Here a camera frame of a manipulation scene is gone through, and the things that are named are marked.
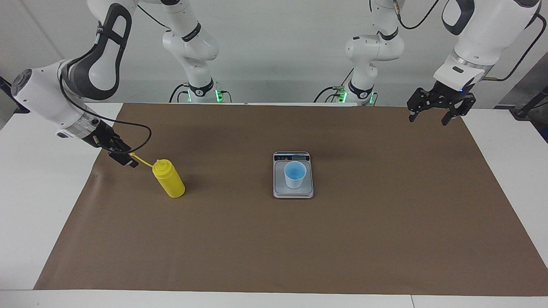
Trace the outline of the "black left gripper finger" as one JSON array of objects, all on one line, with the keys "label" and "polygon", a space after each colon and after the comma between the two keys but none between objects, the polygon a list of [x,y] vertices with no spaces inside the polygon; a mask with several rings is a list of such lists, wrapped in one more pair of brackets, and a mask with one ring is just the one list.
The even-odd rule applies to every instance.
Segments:
[{"label": "black left gripper finger", "polygon": [[464,98],[458,103],[454,103],[450,100],[443,103],[447,113],[441,119],[442,125],[447,125],[450,121],[456,117],[466,116],[468,112],[472,109],[474,103],[476,103],[476,98],[474,96],[464,96]]},{"label": "black left gripper finger", "polygon": [[408,118],[411,123],[415,121],[419,113],[429,109],[428,94],[429,92],[423,88],[417,88],[407,101],[407,108],[410,113]]}]

